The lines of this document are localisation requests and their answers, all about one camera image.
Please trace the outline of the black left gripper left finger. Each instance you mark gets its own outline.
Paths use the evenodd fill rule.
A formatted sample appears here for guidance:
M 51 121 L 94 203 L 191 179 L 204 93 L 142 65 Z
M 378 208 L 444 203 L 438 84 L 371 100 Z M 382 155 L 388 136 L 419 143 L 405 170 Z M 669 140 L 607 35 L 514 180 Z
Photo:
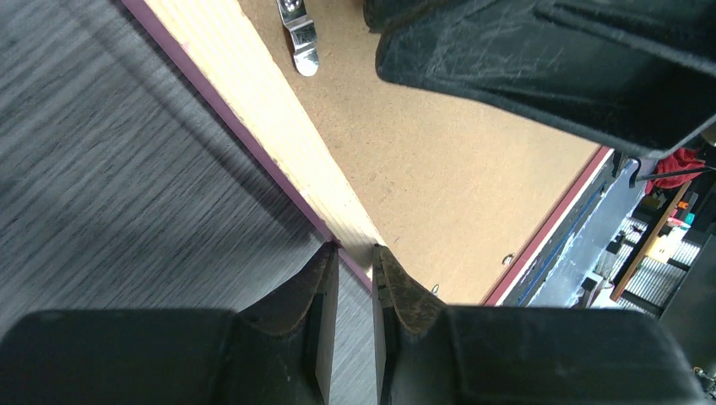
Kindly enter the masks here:
M 338 247 L 245 310 L 44 310 L 1 341 L 4 404 L 326 404 Z

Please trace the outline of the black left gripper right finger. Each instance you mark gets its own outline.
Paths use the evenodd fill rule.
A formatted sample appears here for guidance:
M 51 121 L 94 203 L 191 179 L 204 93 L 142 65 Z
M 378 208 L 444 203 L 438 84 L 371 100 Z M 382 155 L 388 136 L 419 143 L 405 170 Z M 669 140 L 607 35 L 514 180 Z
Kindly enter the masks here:
M 448 305 L 373 250 L 381 404 L 702 404 L 681 347 L 632 310 Z

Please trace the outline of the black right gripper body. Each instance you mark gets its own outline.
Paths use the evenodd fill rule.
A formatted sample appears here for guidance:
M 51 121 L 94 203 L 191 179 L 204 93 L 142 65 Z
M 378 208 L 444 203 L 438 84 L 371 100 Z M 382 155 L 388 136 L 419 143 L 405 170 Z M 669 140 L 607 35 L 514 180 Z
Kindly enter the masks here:
M 366 1 L 377 76 L 640 158 L 715 122 L 712 1 Z

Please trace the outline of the brown backing board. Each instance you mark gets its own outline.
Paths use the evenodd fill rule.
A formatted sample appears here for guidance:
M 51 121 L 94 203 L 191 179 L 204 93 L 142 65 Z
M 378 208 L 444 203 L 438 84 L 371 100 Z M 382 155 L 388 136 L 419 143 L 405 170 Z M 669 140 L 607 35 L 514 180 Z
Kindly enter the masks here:
M 450 303 L 479 304 L 597 145 L 489 105 L 409 89 L 375 72 L 359 1 L 310 1 L 320 66 L 293 67 L 273 1 L 244 1 L 380 236 Z

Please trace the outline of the pink wooden picture frame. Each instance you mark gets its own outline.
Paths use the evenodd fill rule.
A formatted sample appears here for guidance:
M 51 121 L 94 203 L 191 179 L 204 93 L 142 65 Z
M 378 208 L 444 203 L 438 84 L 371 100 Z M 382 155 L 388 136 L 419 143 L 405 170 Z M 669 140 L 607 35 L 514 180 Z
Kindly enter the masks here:
M 349 268 L 370 285 L 372 247 L 388 245 L 242 2 L 129 1 L 127 8 L 319 232 L 342 245 Z M 480 304 L 499 305 L 595 178 L 611 156 L 610 149 L 596 145 L 593 157 Z

